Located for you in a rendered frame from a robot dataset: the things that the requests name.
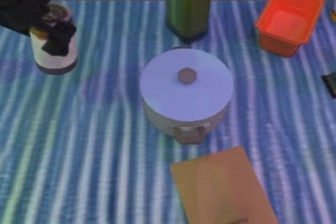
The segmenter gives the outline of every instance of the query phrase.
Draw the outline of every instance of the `cooking pot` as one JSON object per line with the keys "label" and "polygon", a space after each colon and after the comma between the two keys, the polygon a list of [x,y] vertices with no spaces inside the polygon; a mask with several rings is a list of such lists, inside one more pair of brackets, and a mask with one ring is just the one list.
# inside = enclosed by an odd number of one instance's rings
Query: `cooking pot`
{"label": "cooking pot", "polygon": [[233,78],[215,56],[175,48],[153,58],[140,76],[148,120],[182,144],[199,144],[222,121]]}

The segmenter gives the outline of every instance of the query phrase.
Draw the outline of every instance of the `red container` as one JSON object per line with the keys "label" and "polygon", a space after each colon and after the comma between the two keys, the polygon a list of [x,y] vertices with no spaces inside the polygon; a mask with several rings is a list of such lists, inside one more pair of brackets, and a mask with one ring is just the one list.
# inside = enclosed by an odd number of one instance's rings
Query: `red container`
{"label": "red container", "polygon": [[307,43],[324,0],[269,0],[255,26],[260,47],[291,57]]}

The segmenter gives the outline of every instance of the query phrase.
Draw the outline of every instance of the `green bottle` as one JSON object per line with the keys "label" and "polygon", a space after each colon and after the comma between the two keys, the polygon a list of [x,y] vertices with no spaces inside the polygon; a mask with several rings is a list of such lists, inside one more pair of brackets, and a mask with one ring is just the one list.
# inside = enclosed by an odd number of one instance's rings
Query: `green bottle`
{"label": "green bottle", "polygon": [[190,44],[206,35],[211,0],[166,0],[166,23],[180,40]]}

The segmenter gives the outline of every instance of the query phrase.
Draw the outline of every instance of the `white can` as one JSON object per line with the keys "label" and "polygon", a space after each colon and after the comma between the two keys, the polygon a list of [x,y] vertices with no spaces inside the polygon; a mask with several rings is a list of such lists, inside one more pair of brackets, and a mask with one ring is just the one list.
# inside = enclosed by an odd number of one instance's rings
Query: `white can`
{"label": "white can", "polygon": [[[72,20],[72,13],[66,6],[50,4],[50,13],[44,18],[49,26],[54,26],[53,21]],[[48,34],[32,28],[30,38],[34,52],[36,66],[47,74],[64,74],[70,72],[77,65],[76,36],[73,35],[69,43],[69,51],[65,56],[53,56],[45,52],[42,47],[47,42]]]}
{"label": "white can", "polygon": [[233,78],[215,56],[175,49],[153,58],[140,76],[148,120],[183,144],[201,143],[222,121],[233,95]]}

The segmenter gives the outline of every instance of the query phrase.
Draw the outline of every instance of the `table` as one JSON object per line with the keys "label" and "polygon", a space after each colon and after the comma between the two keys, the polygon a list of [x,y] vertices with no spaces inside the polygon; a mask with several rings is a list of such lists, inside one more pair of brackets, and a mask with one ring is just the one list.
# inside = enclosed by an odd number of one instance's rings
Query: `table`
{"label": "table", "polygon": [[242,145],[279,223],[336,223],[336,71],[327,2],[308,44],[284,59],[258,48],[265,2],[212,2],[193,44],[232,71],[223,122],[181,146],[145,119],[143,66],[180,45],[164,2],[68,2],[79,63],[65,76],[33,65],[28,38],[0,28],[0,223],[187,223],[169,165]]}

